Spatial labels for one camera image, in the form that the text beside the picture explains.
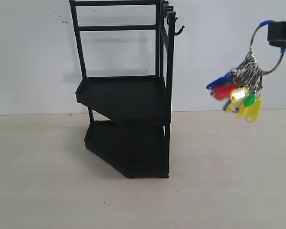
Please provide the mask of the colourful key tag bunch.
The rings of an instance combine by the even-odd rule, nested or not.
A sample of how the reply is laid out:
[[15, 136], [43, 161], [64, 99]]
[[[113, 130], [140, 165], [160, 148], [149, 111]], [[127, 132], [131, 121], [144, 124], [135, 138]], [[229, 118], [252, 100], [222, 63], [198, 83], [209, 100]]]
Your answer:
[[225, 112], [237, 114], [238, 118], [243, 117], [249, 123], [256, 122], [262, 110], [263, 101], [260, 96], [263, 89], [263, 77], [271, 74], [279, 67], [286, 52], [285, 48], [280, 49], [279, 59], [269, 71], [263, 70], [258, 65], [253, 50], [254, 38], [260, 28], [274, 22], [273, 20], [266, 20], [259, 23], [253, 32], [244, 60], [224, 76], [206, 85], [206, 89], [210, 91], [210, 95], [214, 99], [218, 101], [228, 100], [224, 106]]

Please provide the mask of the black metal hook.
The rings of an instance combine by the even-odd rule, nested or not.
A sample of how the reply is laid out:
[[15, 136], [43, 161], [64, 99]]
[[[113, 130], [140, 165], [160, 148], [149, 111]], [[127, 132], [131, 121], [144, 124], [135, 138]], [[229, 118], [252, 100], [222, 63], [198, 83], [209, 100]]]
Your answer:
[[185, 26], [183, 25], [177, 32], [174, 33], [174, 36], [179, 36], [183, 30], [184, 30]]

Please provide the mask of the black two-tier metal rack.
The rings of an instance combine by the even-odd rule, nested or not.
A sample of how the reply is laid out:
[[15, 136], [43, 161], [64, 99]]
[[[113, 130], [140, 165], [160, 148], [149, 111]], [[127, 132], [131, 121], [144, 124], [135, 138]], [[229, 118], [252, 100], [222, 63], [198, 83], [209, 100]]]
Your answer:
[[[69, 2], [82, 80], [75, 92], [89, 111], [85, 147], [126, 178], [168, 178], [172, 118], [174, 39], [177, 21], [166, 0], [89, 0]], [[80, 26], [78, 7], [155, 6], [151, 25]], [[155, 74], [89, 77], [81, 32], [155, 32]]]

